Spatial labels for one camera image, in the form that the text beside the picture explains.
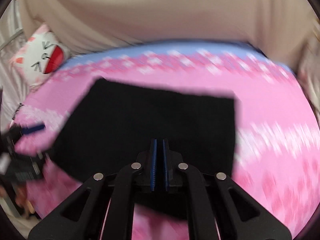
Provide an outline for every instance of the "black device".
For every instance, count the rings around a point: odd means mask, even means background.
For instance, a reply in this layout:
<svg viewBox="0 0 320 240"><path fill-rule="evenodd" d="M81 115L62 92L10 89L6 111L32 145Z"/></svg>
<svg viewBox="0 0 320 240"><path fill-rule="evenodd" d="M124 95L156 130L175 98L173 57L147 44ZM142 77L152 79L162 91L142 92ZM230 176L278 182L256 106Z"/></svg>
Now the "black device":
<svg viewBox="0 0 320 240"><path fill-rule="evenodd" d="M29 240L129 240L135 199L177 196L185 205L190 240L291 240L286 226L224 173L202 174L151 142L119 173L97 173L36 225Z"/></svg>

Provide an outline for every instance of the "mattress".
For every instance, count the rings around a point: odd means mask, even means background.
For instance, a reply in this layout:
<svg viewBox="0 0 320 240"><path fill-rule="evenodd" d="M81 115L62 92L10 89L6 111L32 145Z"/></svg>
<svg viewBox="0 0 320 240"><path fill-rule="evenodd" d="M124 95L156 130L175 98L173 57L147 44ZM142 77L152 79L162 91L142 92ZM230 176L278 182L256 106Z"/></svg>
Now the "mattress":
<svg viewBox="0 0 320 240"><path fill-rule="evenodd" d="M234 96L236 152L233 179L296 236L320 201L320 131L294 74L245 44L172 41L68 60L15 117L46 130L22 138L18 152L49 147L68 116L100 77L141 87L193 94ZM28 198L45 217L81 185L50 160L44 179L29 182ZM132 239L187 239L188 227L136 206Z"/></svg>

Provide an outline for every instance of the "black cloth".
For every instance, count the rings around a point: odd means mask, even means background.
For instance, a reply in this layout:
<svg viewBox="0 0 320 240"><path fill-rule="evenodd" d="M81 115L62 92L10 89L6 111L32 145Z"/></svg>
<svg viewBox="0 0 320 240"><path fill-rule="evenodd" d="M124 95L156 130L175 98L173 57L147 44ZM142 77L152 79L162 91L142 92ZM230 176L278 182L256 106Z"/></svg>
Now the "black cloth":
<svg viewBox="0 0 320 240"><path fill-rule="evenodd" d="M231 175L235 148L234 100L180 94L99 79L53 144L51 159L79 181L113 174L135 162L152 138L201 172Z"/></svg>

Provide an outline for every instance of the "pink blanket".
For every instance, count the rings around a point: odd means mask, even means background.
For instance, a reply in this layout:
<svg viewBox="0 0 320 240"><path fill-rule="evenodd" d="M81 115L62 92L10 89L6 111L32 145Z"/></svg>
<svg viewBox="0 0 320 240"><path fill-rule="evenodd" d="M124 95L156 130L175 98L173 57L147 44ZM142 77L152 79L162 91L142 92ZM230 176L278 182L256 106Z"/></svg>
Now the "pink blanket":
<svg viewBox="0 0 320 240"><path fill-rule="evenodd" d="M163 54L143 51L136 56L102 55L95 61L86 57L72 59L25 100L16 122L44 121L46 130L23 138L18 151L34 155L48 147L100 76L196 94L234 93L239 100L233 179L284 223L292 236L305 226L320 201L320 132L290 71L257 58L253 52L239 57L206 49L186 55L173 49ZM79 185L48 161L44 180L28 183L28 198L44 217ZM136 207L132 235L133 240L182 240L188 239L188 228L185 222Z"/></svg>

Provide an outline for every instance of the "silver screw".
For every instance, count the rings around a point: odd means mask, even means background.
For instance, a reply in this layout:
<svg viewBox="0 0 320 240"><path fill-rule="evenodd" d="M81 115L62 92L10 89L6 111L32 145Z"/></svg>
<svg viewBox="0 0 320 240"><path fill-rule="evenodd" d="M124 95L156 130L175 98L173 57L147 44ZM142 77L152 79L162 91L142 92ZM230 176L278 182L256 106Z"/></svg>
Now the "silver screw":
<svg viewBox="0 0 320 240"><path fill-rule="evenodd" d="M226 174L224 174L223 172L219 172L217 173L217 179L220 179L220 180L224 180L227 178Z"/></svg>
<svg viewBox="0 0 320 240"><path fill-rule="evenodd" d="M95 180L102 180L103 179L103 174L102 173L96 173L96 174L94 174L93 178Z"/></svg>
<svg viewBox="0 0 320 240"><path fill-rule="evenodd" d="M141 168L141 164L140 163L132 163L131 164L131 168L133 168L134 170L140 169Z"/></svg>
<svg viewBox="0 0 320 240"><path fill-rule="evenodd" d="M179 168L180 170L186 170L188 167L189 167L189 166L188 166L188 164L186 164L186 163L179 163L179 165L178 165L178 168Z"/></svg>

